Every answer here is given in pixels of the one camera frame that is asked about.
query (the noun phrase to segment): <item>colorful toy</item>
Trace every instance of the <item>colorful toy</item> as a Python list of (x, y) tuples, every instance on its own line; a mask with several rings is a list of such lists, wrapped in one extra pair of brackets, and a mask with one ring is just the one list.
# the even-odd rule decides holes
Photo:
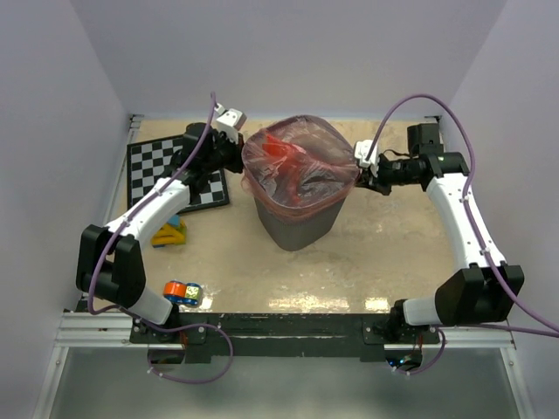
[(184, 284), (179, 281), (170, 281), (163, 288), (163, 297), (172, 303), (197, 306), (202, 298), (202, 287), (193, 282)]
[(186, 224), (179, 216), (172, 216), (151, 239), (151, 245), (154, 247), (163, 247), (166, 244), (185, 243)]

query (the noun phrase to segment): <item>red plastic bag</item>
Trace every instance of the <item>red plastic bag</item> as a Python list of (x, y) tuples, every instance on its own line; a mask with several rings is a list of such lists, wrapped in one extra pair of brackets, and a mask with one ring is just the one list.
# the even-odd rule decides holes
[(359, 168), (353, 148), (325, 120), (294, 116), (261, 129), (243, 147), (244, 185), (287, 222), (344, 199)]

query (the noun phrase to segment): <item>metal frame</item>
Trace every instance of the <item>metal frame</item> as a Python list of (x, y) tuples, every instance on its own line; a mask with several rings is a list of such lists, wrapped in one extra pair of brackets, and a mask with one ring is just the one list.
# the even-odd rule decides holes
[[(142, 115), (132, 115), (130, 118), (131, 124), (127, 144), (135, 140), (142, 119)], [(123, 188), (120, 186), (125, 174), (126, 155), (122, 156), (121, 161), (119, 175), (111, 189), (110, 196), (112, 199), (103, 217), (105, 222), (112, 219), (115, 203), (118, 202), (120, 193), (123, 193)], [(50, 418), (60, 379), (66, 365), (66, 358), (71, 347), (182, 348), (178, 344), (132, 344), (129, 341), (132, 326), (132, 319), (126, 314), (118, 312), (103, 313), (95, 317), (89, 313), (64, 313), (33, 419)], [(516, 359), (516, 349), (511, 333), (467, 327), (452, 327), (444, 330), (448, 340), (447, 347), (449, 348), (499, 348), (520, 418), (535, 418), (528, 388)], [(424, 345), (424, 347), (439, 347), (439, 345)], [(389, 344), (384, 345), (384, 348), (386, 350), (405, 350), (410, 349), (411, 345)]]

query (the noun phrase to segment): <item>cable clip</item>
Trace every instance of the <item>cable clip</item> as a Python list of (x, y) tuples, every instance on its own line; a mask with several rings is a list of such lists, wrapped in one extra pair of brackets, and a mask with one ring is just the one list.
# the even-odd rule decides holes
[(128, 216), (122, 216), (122, 223), (127, 227), (130, 227), (130, 220), (128, 219)]
[(216, 106), (213, 108), (213, 110), (219, 116), (223, 115), (226, 111), (225, 107), (221, 103), (217, 103)]

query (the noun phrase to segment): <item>yellow toy block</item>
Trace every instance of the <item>yellow toy block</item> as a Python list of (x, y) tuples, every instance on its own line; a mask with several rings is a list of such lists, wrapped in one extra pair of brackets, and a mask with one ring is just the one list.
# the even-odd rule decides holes
[(186, 224), (180, 221), (179, 227), (164, 224), (159, 231), (151, 238), (151, 245), (161, 247), (166, 244), (185, 244), (186, 243)]

